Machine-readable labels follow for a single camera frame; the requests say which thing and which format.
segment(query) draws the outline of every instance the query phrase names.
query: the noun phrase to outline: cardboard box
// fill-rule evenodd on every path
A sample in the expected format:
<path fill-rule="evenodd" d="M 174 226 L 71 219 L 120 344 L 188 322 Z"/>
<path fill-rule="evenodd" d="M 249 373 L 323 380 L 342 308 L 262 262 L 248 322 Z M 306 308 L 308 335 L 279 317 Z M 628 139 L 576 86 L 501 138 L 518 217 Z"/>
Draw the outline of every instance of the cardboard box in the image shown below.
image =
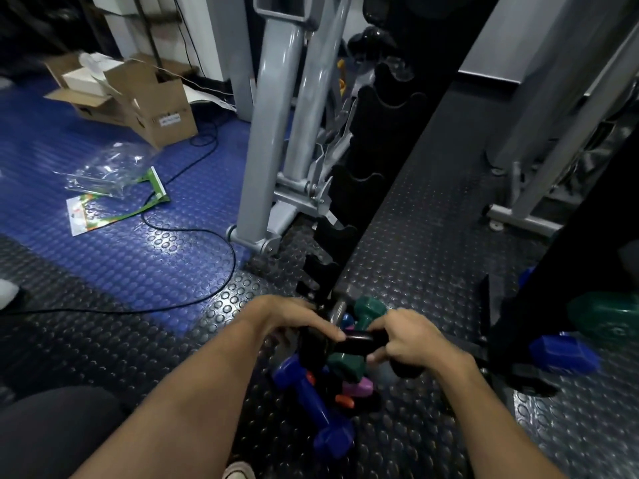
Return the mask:
<path fill-rule="evenodd" d="M 107 95 L 102 96 L 68 87 L 63 75 L 80 68 L 77 54 L 45 63 L 60 86 L 45 97 L 73 105 L 84 119 L 129 126 L 157 149 L 197 134 L 181 80 L 158 83 L 148 64 L 126 61 L 104 72 Z"/>

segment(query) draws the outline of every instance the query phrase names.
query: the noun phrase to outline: clear plastic bag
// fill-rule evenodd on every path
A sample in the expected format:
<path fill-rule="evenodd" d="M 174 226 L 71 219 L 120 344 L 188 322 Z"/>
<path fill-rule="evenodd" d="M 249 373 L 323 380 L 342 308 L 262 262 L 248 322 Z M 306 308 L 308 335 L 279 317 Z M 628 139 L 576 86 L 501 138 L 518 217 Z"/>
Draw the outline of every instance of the clear plastic bag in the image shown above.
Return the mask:
<path fill-rule="evenodd" d="M 76 171 L 58 174 L 67 178 L 68 190 L 123 199 L 157 156 L 148 144 L 117 142 L 100 149 Z"/>

